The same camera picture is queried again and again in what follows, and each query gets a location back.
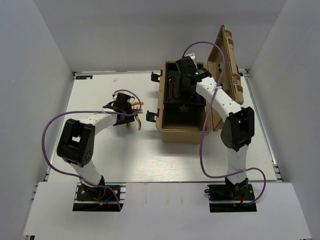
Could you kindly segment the yellow needle-nose pliers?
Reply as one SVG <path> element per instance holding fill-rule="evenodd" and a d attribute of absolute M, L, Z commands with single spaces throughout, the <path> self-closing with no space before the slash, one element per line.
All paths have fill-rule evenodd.
<path fill-rule="evenodd" d="M 131 107 L 134 111 L 143 111 L 142 106 L 144 105 L 144 102 L 141 101 L 135 101 L 131 104 Z"/>

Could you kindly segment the yellow diagonal cutter pliers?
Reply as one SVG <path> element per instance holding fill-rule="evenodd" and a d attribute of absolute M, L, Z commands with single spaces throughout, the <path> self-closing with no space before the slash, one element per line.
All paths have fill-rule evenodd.
<path fill-rule="evenodd" d="M 142 128 L 142 123 L 141 123 L 141 120 L 139 118 L 139 114 L 141 114 L 143 112 L 143 109 L 142 108 L 138 108 L 138 107 L 132 107 L 132 111 L 134 113 L 137 113 L 137 115 L 135 116 L 135 121 L 137 122 L 138 124 L 138 130 L 140 131 L 141 128 Z"/>

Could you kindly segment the long brown hex key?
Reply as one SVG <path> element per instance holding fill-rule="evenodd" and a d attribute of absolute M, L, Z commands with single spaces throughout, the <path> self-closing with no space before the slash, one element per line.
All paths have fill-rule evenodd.
<path fill-rule="evenodd" d="M 174 87 L 174 77 L 168 79 L 168 101 L 170 102 L 173 98 L 173 87 Z"/>

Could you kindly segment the tan plastic toolbox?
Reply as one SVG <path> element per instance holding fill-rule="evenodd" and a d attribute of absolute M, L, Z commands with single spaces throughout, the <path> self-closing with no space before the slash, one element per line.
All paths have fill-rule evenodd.
<path fill-rule="evenodd" d="M 220 49 L 213 47 L 206 63 L 197 68 L 207 69 L 222 89 L 238 104 L 243 104 L 243 87 L 234 55 L 232 32 L 222 25 L 215 40 Z M 164 143 L 198 145 L 202 131 L 205 134 L 223 128 L 223 120 L 215 109 L 206 118 L 210 103 L 195 93 L 183 98 L 181 74 L 174 61 L 162 64 L 160 74 L 151 73 L 151 81 L 159 83 L 157 111 L 146 113 L 146 120 L 154 122 Z"/>

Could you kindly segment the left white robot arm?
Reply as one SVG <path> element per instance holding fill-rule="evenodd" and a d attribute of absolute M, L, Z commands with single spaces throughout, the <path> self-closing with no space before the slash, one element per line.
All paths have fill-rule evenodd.
<path fill-rule="evenodd" d="M 99 200 L 105 196 L 104 178 L 93 163 L 95 136 L 110 126 L 125 125 L 135 120 L 131 96 L 118 92 L 113 101 L 95 113 L 81 120 L 68 119 L 63 127 L 56 153 L 80 176 L 88 193 Z"/>

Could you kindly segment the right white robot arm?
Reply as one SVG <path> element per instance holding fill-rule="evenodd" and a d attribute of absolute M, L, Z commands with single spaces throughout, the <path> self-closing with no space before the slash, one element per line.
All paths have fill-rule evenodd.
<path fill-rule="evenodd" d="M 246 174 L 247 151 L 255 134 L 254 110 L 235 102 L 205 68 L 197 68 L 193 57 L 185 56 L 176 61 L 181 74 L 181 88 L 185 93 L 197 93 L 213 101 L 213 109 L 223 121 L 220 137 L 227 147 L 228 167 L 225 179 L 226 195 L 236 200 L 248 185 Z"/>

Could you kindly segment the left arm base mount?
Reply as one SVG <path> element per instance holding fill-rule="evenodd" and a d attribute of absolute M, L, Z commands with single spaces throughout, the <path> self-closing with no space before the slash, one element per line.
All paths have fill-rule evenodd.
<path fill-rule="evenodd" d="M 96 189 L 88 187 L 82 183 L 78 183 L 74 196 L 73 212 L 120 212 L 118 206 L 122 208 L 125 203 L 126 184 L 112 183 L 108 185 L 110 189 Z"/>

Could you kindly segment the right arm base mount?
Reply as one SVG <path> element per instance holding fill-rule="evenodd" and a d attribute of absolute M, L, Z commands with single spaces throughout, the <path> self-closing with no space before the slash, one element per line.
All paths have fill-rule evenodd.
<path fill-rule="evenodd" d="M 211 213 L 253 213 L 257 212 L 253 187 L 249 184 L 236 195 L 232 195 L 225 184 L 210 184 L 204 190 L 208 196 Z"/>

